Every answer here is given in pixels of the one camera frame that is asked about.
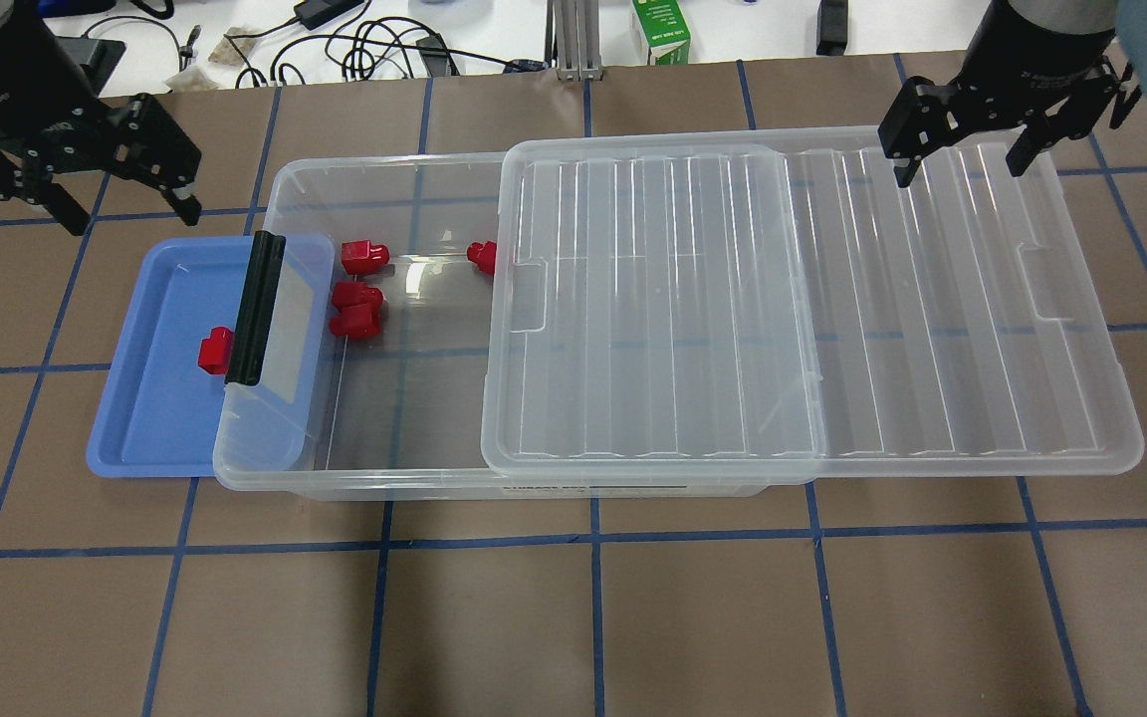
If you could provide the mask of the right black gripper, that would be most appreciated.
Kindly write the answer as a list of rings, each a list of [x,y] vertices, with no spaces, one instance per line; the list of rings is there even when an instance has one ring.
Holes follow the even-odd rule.
[[[896,184],[910,189],[923,159],[982,132],[1020,128],[1006,154],[1023,177],[1041,151],[1079,140],[1101,117],[1117,128],[1142,91],[1134,70],[1116,72],[1107,47],[1116,36],[1116,1],[992,1],[959,73],[936,85],[906,78],[879,124]]]

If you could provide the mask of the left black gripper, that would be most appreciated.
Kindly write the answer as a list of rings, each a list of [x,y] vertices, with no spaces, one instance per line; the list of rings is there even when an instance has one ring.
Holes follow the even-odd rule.
[[[81,237],[91,215],[56,178],[100,171],[158,190],[194,227],[203,212],[194,190],[201,159],[159,100],[106,104],[33,1],[0,1],[0,201],[41,208]]]

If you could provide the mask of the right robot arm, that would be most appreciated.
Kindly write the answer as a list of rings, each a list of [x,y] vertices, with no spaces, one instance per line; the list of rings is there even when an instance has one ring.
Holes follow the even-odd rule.
[[[907,187],[934,151],[966,137],[1015,128],[1012,176],[1060,141],[1147,100],[1147,1],[992,1],[959,73],[936,85],[912,76],[879,123],[896,182]]]

